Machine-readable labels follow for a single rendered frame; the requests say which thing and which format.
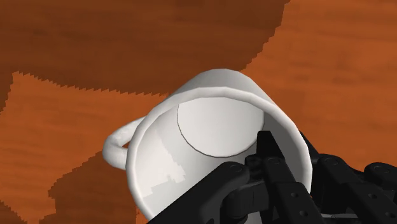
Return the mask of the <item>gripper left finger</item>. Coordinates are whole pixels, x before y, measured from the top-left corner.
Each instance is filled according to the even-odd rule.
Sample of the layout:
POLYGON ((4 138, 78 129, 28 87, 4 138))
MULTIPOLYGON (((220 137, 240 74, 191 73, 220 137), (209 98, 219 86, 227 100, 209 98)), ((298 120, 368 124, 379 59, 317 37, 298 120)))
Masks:
POLYGON ((273 135, 260 131, 244 164, 224 162, 148 224, 324 224, 306 188, 293 177, 273 135))

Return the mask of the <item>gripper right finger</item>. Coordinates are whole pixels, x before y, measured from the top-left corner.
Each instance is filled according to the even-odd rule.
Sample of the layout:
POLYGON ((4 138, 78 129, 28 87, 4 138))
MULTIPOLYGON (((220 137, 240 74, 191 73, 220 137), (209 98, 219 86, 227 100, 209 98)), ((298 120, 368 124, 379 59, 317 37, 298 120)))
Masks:
POLYGON ((305 136, 298 224, 326 224, 325 214, 352 209, 361 224, 397 224, 397 168, 372 163, 363 172, 335 155, 320 154, 305 136))

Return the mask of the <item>white mug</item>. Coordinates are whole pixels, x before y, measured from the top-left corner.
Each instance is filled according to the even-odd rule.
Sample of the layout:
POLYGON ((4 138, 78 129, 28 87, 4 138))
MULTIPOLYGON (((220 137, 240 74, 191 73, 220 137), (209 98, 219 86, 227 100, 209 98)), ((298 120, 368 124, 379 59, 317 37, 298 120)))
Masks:
POLYGON ((260 130, 271 132, 294 178, 310 188, 309 150, 294 122, 251 78, 230 69, 196 75, 114 131, 102 156, 126 171, 137 207, 152 219, 221 163, 243 163, 260 130))

